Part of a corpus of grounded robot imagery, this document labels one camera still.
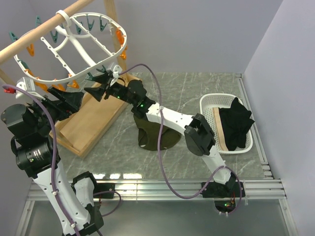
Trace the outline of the olive green underwear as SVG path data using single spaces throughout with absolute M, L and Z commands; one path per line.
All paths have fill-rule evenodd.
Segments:
M 160 124 L 139 119 L 135 115 L 133 118 L 138 128 L 138 145 L 145 150 L 157 151 Z M 160 150 L 172 148 L 180 141 L 181 136 L 176 130 L 163 126 Z

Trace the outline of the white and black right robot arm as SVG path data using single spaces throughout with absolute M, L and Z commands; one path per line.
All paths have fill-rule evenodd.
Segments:
M 117 73 L 106 73 L 94 77 L 98 87 L 85 88 L 97 101 L 115 97 L 132 105 L 132 113 L 143 120 L 171 128 L 185 137 L 188 150 L 201 157 L 213 174 L 215 187 L 220 195 L 226 197 L 234 191 L 236 176 L 226 167 L 218 149 L 214 132 L 205 117 L 185 115 L 163 107 L 146 96 L 143 83 L 131 80 L 126 86 L 118 83 Z

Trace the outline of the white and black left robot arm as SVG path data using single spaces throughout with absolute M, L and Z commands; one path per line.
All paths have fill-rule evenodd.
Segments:
M 41 188 L 55 210 L 64 236 L 87 236 L 103 225 L 94 197 L 99 185 L 93 174 L 84 172 L 69 183 L 57 149 L 56 121 L 79 111 L 83 92 L 66 92 L 50 87 L 47 96 L 27 104 L 7 107 L 1 121 L 13 134 L 11 150 L 19 169 Z

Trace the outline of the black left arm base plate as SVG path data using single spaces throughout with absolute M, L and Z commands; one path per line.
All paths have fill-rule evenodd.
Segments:
M 94 189 L 94 197 L 100 199 L 112 199 L 114 198 L 115 183 L 102 182 L 98 183 Z

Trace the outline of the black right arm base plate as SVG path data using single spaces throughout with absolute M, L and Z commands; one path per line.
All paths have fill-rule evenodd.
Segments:
M 201 192 L 203 198 L 231 198 L 232 194 L 236 198 L 240 197 L 240 189 L 242 191 L 242 197 L 246 196 L 243 182 L 240 182 L 241 188 L 239 188 L 238 181 L 227 183 L 226 185 L 216 182 L 209 182 L 206 188 Z

